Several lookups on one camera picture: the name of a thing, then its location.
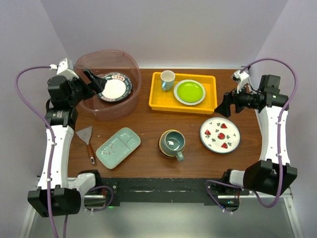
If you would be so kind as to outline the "light blue ceramic mug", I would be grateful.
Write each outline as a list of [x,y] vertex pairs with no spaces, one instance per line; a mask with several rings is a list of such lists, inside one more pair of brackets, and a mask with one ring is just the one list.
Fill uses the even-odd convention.
[[174,86],[175,73],[171,70],[165,70],[160,75],[161,88],[163,91],[169,91]]

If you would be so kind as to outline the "yellow plastic tray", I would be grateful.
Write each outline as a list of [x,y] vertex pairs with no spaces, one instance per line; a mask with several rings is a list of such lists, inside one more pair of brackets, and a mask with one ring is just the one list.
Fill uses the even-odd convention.
[[217,107],[216,80],[214,76],[182,73],[175,75],[175,85],[183,80],[194,80],[200,83],[205,90],[204,97],[200,103],[188,105],[177,99],[175,89],[164,91],[161,88],[160,75],[160,72],[155,72],[152,76],[149,97],[149,106],[152,110],[206,115],[214,113],[214,109]]

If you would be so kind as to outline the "wooden handled metal scraper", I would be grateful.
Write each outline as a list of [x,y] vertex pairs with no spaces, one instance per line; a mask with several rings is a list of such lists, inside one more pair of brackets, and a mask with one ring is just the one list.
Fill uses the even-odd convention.
[[92,126],[84,128],[76,132],[77,136],[86,144],[87,153],[92,165],[96,164],[96,158],[94,150],[90,144],[90,139],[92,136]]

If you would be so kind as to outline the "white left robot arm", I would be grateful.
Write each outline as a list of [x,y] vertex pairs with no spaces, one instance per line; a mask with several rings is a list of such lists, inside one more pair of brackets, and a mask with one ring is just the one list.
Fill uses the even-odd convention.
[[103,188],[98,170],[81,171],[68,181],[67,166],[71,140],[78,112],[76,106],[103,91],[105,84],[89,69],[83,70],[90,83],[75,75],[58,74],[48,80],[50,101],[45,119],[47,150],[40,181],[36,190],[28,192],[28,202],[42,217],[77,214],[87,192],[98,194]]

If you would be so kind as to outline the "mint green divided dish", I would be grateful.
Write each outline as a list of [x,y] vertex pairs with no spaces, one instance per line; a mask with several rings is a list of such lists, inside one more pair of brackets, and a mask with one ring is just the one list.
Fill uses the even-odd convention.
[[112,170],[140,144],[140,137],[130,128],[124,127],[96,150],[96,156],[106,168]]

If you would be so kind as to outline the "lime green small plate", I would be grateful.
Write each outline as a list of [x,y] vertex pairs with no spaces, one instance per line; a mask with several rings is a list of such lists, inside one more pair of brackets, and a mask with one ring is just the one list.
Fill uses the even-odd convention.
[[202,87],[193,81],[182,82],[177,90],[178,97],[188,103],[194,103],[199,101],[204,94]]

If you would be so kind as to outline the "teal rim lettered plate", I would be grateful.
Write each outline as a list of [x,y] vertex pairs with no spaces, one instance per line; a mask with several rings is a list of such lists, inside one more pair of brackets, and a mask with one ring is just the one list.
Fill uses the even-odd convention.
[[98,97],[105,102],[119,102],[126,99],[132,91],[130,78],[120,72],[100,74],[99,78],[105,84],[104,90]]

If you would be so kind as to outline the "teal glazed mug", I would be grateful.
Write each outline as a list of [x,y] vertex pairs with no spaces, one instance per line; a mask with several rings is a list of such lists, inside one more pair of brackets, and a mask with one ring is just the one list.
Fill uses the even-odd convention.
[[184,135],[178,130],[171,129],[165,131],[161,135],[160,139],[161,138],[165,139],[169,146],[179,151],[175,158],[180,162],[184,161],[183,151],[185,149],[186,142]]

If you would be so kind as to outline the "white scalloped plate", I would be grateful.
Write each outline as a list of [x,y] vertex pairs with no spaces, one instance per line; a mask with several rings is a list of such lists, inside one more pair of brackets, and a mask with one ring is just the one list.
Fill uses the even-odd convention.
[[194,106],[201,103],[206,91],[203,85],[195,80],[182,80],[174,87],[174,96],[182,104]]

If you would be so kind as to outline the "strawberry pattern white plate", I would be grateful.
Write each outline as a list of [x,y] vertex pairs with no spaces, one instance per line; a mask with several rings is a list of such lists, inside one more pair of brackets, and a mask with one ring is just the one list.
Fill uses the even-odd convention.
[[210,151],[227,154],[240,144],[238,127],[228,119],[214,117],[206,120],[200,128],[200,139]]

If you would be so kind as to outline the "transparent pink plastic bin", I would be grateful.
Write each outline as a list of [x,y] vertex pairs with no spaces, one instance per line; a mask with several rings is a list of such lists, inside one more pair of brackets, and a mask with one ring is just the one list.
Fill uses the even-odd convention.
[[125,82],[127,92],[120,100],[104,101],[101,94],[82,101],[83,110],[93,114],[98,120],[113,120],[131,113],[137,105],[142,86],[141,72],[136,61],[126,52],[103,50],[82,56],[75,64],[75,72],[89,82],[83,70],[89,69],[99,78],[110,80],[112,77]]

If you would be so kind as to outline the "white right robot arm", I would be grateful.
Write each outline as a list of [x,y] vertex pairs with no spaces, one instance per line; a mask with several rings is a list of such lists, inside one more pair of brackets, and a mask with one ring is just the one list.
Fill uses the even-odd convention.
[[286,102],[289,98],[280,93],[279,76],[263,75],[254,93],[246,89],[251,81],[248,73],[236,71],[232,79],[237,82],[237,88],[224,94],[215,112],[228,118],[231,105],[235,106],[236,113],[244,108],[255,110],[262,135],[262,150],[259,161],[245,171],[228,169],[223,174],[220,188],[227,195],[233,194],[238,187],[281,195],[298,174],[297,169],[290,165],[286,147],[285,124],[289,109]]

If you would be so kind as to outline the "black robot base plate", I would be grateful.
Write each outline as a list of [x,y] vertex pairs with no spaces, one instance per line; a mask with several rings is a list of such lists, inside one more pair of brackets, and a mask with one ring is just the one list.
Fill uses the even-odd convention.
[[247,191],[208,182],[206,178],[101,178],[100,185],[113,191],[96,190],[85,195],[87,207],[119,206],[124,202],[140,203],[203,203],[206,206],[220,204],[222,208],[236,211],[240,199]]

